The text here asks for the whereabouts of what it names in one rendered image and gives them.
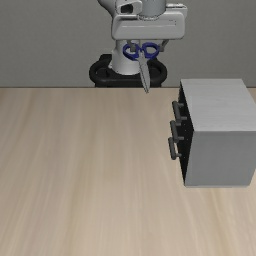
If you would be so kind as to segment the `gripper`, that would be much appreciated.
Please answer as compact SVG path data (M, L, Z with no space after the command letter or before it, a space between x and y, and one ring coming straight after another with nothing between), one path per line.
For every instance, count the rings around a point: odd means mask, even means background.
M187 12L183 4L115 3L112 38L127 40L130 52L136 52L132 40L163 40L158 46L164 52L168 40L184 37Z

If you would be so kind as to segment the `blue-handled scissors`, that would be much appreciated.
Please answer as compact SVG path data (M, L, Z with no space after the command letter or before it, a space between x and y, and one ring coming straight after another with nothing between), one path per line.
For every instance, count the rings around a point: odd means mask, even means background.
M128 44L123 46L123 55L132 61L139 63L140 78L146 93L150 89L150 73L148 61L159 54L159 46L153 42L145 42L142 45L136 44L136 52L130 52Z

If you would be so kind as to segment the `grey cabinet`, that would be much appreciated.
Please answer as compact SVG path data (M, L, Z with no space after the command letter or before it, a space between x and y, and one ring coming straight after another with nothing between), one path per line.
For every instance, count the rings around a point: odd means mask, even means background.
M183 79L168 139L186 187L246 187L256 171L256 103L240 79Z

